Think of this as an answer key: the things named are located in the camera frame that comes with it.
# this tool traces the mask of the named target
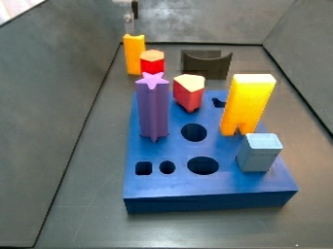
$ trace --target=toy block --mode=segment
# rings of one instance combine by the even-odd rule
[[[156,50],[145,51],[141,54],[142,73],[158,74],[165,72],[165,53]]]
[[[205,80],[204,76],[191,74],[173,78],[173,97],[189,113],[203,105]]]
[[[146,51],[145,35],[132,36],[126,34],[122,41],[128,74],[141,75],[141,54]]]
[[[221,51],[184,50],[181,64],[184,74],[196,74],[207,79],[225,80],[233,53],[221,56]]]
[[[144,79],[136,82],[141,136],[150,137],[153,142],[169,135],[169,81],[164,74],[145,72]]]
[[[207,90],[200,111],[189,114],[170,93],[169,136],[153,143],[138,136],[134,93],[122,192],[128,213],[281,207],[299,191],[281,156],[268,172],[240,169],[236,157],[247,136],[221,136],[221,108],[213,102],[227,96],[227,90]],[[257,133],[265,132],[260,123]]]
[[[273,92],[276,79],[271,74],[236,74],[220,123],[221,134],[255,133]]]
[[[269,171],[283,150],[283,144],[273,133],[248,133],[237,155],[244,172]]]

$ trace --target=pink star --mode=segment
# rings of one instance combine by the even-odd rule
[[[144,72],[142,73],[144,78],[141,80],[138,80],[136,83],[137,84],[148,84],[149,89],[154,89],[157,87],[157,84],[168,84],[169,83],[169,81],[162,78],[164,74],[165,74],[164,72],[161,72],[158,74],[150,74],[150,73]]]

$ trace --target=blue foam block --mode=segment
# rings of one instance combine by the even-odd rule
[[[268,172],[240,170],[245,137],[220,134],[224,108],[213,102],[227,96],[227,90],[207,90],[203,107],[189,114],[170,95],[169,136],[154,143],[140,136],[134,93],[122,194],[128,213],[283,206],[299,191],[281,157]],[[265,133],[263,124],[257,132]]]

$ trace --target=red block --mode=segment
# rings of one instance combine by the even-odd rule
[[[184,74],[173,79],[173,97],[189,113],[203,105],[205,77]]]
[[[158,74],[165,72],[165,53],[156,50],[145,51],[141,54],[141,72]]]

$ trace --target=circular hole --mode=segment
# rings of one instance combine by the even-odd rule
[[[188,162],[188,167],[199,175],[211,175],[219,170],[219,162],[208,157],[196,157]]]
[[[169,160],[165,160],[161,164],[161,171],[164,174],[172,174],[174,172],[176,166],[174,163]]]
[[[140,161],[136,164],[136,174],[137,175],[150,175],[153,172],[153,164],[150,161]]]
[[[203,141],[208,136],[207,128],[200,124],[188,124],[183,130],[183,136],[192,142]]]

